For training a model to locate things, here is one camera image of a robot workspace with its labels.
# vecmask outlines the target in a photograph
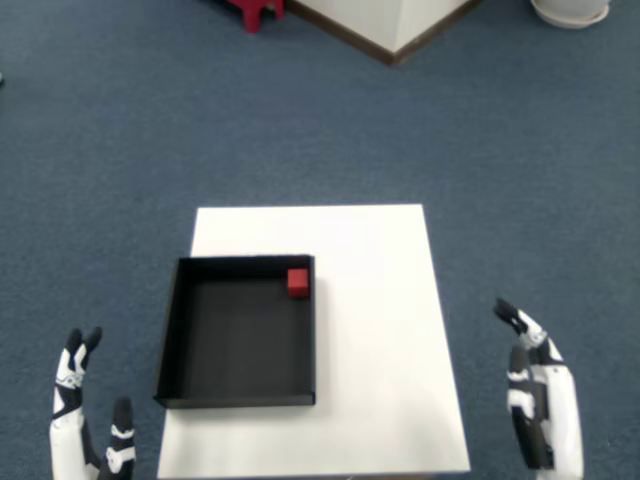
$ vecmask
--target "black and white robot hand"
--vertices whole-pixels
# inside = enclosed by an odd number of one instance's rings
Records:
[[[73,330],[60,356],[53,392],[53,419],[49,428],[54,480],[131,480],[135,462],[133,413],[128,398],[116,401],[111,440],[102,461],[91,445],[89,425],[82,410],[82,382],[89,357],[100,343],[96,328],[83,339]]]
[[[582,480],[573,375],[547,332],[526,313],[502,299],[493,310],[520,339],[511,351],[507,405],[527,466],[538,480]]]

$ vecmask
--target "white bucket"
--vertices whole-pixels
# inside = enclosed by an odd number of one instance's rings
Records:
[[[531,0],[538,16],[560,28],[586,28],[609,14],[609,0]]]

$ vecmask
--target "gray-blue carpet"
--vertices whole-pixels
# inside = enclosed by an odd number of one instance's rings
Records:
[[[486,0],[387,68],[209,0],[0,0],[0,478],[50,475],[69,329],[104,327],[86,413],[132,397],[139,479],[174,259],[200,205],[419,202],[473,472],[521,479],[504,295],[572,367],[587,478],[640,475],[640,4],[562,31]]]

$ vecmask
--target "white table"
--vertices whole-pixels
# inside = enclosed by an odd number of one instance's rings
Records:
[[[201,208],[192,256],[316,257],[317,404],[168,410],[158,477],[468,471],[420,205]]]

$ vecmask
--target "wooden trim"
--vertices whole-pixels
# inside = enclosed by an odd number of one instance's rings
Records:
[[[350,28],[339,24],[335,20],[315,11],[312,8],[298,2],[297,0],[286,0],[287,10],[295,15],[303,18],[316,27],[324,30],[329,35],[339,38],[352,47],[366,53],[370,57],[380,60],[382,63],[392,65],[394,62],[394,54],[391,50],[381,47],[377,43],[363,37],[359,33],[354,32]]]
[[[391,50],[381,47],[359,33],[354,32],[350,28],[347,28],[322,13],[307,7],[298,0],[285,0],[285,3],[287,10],[303,18],[309,23],[314,24],[329,35],[339,38],[343,42],[357,48],[370,57],[380,60],[386,65],[397,65],[404,62],[410,55],[428,44],[434,37],[451,27],[461,17],[478,6],[481,1],[482,0],[467,1],[396,52],[392,52]]]

